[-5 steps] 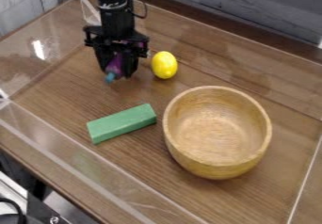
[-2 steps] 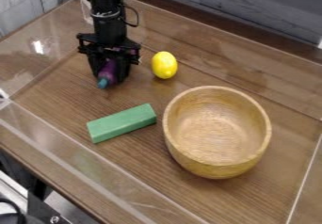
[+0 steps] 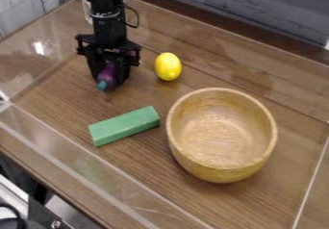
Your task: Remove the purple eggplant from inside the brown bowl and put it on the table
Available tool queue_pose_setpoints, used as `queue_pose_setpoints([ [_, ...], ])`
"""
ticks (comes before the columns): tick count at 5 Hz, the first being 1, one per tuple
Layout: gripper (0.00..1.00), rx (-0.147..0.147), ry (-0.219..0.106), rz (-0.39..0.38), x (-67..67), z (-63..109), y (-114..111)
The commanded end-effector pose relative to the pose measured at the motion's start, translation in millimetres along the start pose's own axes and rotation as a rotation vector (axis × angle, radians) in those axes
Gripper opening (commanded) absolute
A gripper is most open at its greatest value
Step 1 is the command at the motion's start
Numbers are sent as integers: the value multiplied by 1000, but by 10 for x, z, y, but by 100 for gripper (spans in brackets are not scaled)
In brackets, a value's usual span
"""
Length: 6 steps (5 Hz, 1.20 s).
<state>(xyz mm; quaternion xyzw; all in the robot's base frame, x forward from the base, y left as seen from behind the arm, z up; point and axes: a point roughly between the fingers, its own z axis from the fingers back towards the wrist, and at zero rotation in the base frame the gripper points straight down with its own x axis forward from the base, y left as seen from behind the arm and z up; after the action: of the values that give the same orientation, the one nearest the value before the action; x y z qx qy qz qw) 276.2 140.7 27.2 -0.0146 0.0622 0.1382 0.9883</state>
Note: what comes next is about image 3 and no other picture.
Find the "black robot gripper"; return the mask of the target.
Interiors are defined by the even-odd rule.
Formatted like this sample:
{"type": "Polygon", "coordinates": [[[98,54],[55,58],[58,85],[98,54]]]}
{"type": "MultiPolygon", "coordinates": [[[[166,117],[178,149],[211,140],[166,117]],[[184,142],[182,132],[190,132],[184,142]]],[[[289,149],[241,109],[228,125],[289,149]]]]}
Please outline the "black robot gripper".
{"type": "Polygon", "coordinates": [[[121,86],[130,77],[130,65],[141,63],[140,44],[128,38],[128,28],[137,28],[126,21],[125,13],[90,13],[94,33],[78,34],[78,54],[87,60],[94,79],[102,72],[106,62],[116,62],[116,80],[121,86]]]}

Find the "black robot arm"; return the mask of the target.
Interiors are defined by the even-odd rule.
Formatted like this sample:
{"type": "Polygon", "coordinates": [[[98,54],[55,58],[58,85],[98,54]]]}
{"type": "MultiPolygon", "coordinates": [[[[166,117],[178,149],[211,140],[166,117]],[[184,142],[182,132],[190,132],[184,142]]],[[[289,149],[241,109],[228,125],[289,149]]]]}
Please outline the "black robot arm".
{"type": "Polygon", "coordinates": [[[128,38],[128,28],[138,28],[126,20],[126,10],[138,12],[125,0],[86,0],[94,33],[78,34],[78,54],[87,60],[98,89],[106,91],[121,86],[130,76],[130,68],[141,64],[142,46],[128,38]]]}

